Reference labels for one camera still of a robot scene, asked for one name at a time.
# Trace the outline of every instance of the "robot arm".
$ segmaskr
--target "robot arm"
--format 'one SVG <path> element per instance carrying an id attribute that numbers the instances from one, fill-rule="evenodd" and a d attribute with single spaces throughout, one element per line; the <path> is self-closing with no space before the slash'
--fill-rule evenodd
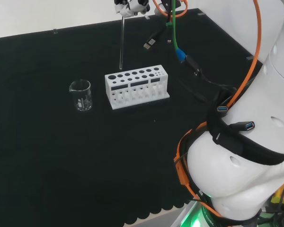
<path id="1" fill-rule="evenodd" d="M 115 11 L 124 18 L 136 16 L 139 12 L 150 11 L 149 0 L 115 0 Z"/>

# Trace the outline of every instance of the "green light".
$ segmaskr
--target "green light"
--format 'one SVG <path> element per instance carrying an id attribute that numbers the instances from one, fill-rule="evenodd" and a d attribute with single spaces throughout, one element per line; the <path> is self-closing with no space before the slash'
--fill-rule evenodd
<path id="1" fill-rule="evenodd" d="M 185 217 L 185 219 L 181 222 L 181 227 L 201 227 L 201 222 L 198 219 L 200 210 L 192 210 L 192 212 Z"/>
<path id="2" fill-rule="evenodd" d="M 200 226 L 201 226 L 201 223 L 200 223 L 199 219 L 194 220 L 191 224 L 191 227 L 200 227 Z"/>

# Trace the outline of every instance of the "black table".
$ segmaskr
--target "black table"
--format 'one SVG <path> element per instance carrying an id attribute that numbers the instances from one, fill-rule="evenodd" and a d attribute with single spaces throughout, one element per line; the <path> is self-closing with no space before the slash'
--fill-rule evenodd
<path id="1" fill-rule="evenodd" d="M 250 53 L 199 13 L 177 19 L 179 47 L 208 79 L 239 84 Z M 115 111 L 104 75 L 119 70 L 120 21 L 0 38 L 0 227 L 121 227 L 191 198 L 173 158 L 209 106 L 192 91 L 211 100 L 218 88 L 194 80 L 166 37 L 143 48 L 164 21 L 125 21 L 124 70 L 162 64 L 170 98 Z M 74 109 L 76 79 L 92 84 L 91 113 Z"/>

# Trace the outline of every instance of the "test tube rack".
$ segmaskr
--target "test tube rack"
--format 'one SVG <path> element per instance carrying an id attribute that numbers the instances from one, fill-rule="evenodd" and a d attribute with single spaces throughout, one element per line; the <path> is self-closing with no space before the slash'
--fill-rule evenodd
<path id="1" fill-rule="evenodd" d="M 113 110 L 169 98 L 167 82 L 162 65 L 105 75 L 106 94 Z"/>

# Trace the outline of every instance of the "black strap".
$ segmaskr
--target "black strap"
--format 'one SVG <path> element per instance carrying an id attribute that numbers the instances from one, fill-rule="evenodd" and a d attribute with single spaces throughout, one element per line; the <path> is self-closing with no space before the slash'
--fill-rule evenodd
<path id="1" fill-rule="evenodd" d="M 206 119 L 208 131 L 216 144 L 242 158 L 262 165 L 274 166 L 284 162 L 284 154 L 267 149 L 231 129 L 217 112 L 220 101 L 220 98 L 216 99 Z"/>

